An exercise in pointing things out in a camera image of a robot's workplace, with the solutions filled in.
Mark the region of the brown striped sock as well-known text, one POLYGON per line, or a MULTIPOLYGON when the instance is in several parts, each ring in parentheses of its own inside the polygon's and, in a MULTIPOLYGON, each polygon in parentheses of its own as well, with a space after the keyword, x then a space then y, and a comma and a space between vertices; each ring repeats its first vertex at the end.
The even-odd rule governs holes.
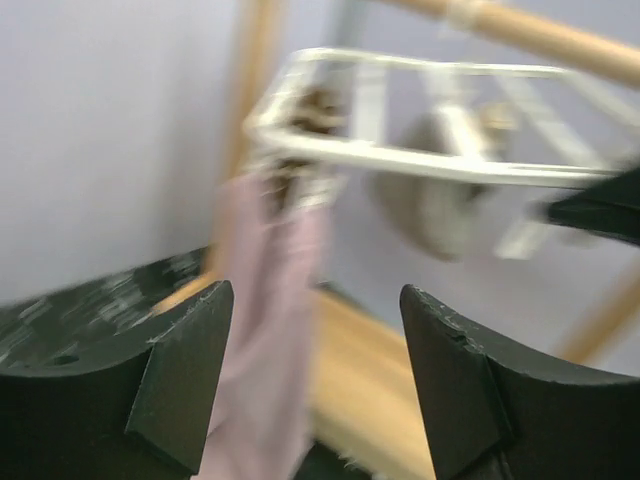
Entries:
MULTIPOLYGON (((289 126, 312 139, 334 136, 345 123, 336 89, 314 86, 296 103, 289 126)), ((329 203, 335 197, 338 177, 331 164, 311 157, 288 156, 278 160, 270 187, 276 212, 329 203)))

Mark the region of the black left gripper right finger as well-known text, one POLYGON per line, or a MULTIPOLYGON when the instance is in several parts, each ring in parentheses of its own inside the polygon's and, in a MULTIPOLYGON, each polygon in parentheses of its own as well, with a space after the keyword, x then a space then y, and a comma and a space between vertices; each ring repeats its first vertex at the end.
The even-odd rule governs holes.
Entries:
POLYGON ((635 479, 639 381, 530 348, 407 285, 399 305, 439 479, 635 479))

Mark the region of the mauve sock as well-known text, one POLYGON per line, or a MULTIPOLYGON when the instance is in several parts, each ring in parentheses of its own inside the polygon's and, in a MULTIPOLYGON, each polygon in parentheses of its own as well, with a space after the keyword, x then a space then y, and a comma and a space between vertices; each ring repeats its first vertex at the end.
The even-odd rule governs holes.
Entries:
POLYGON ((231 330, 208 429, 202 479, 290 479, 307 453, 312 284, 327 238, 324 206, 275 214, 258 174, 228 187, 231 330))

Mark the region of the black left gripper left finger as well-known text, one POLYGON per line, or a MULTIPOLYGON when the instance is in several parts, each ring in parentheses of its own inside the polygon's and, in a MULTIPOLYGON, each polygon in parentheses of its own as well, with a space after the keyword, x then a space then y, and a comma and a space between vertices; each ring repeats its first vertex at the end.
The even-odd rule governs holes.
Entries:
POLYGON ((218 281, 121 332, 1 353, 5 479, 188 479, 201 467, 234 293, 218 281))

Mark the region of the white clip hanger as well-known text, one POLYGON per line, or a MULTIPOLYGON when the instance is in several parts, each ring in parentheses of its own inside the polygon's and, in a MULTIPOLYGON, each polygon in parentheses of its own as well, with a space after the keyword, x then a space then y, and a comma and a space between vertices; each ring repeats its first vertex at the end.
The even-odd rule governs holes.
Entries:
POLYGON ((639 114, 585 75, 544 65, 440 62, 359 50, 314 48, 296 52, 287 69, 248 115, 248 136, 286 156, 376 171, 480 185, 576 189, 615 174, 532 87, 534 79, 559 80, 626 129, 637 132, 639 114), (289 126, 297 101, 311 89, 322 65, 344 63, 353 73, 352 107, 334 135, 312 139, 289 126), (385 140, 387 74, 410 70, 422 80, 431 107, 425 147, 390 146, 385 140), (470 112, 507 104, 559 155, 557 164, 499 160, 480 145, 470 112))

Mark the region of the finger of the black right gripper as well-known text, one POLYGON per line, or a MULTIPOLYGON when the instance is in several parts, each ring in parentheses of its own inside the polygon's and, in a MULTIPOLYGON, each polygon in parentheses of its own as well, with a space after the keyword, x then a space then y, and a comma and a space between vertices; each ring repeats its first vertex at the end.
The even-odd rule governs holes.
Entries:
POLYGON ((639 244, 639 167, 550 203, 546 220, 554 225, 639 244))

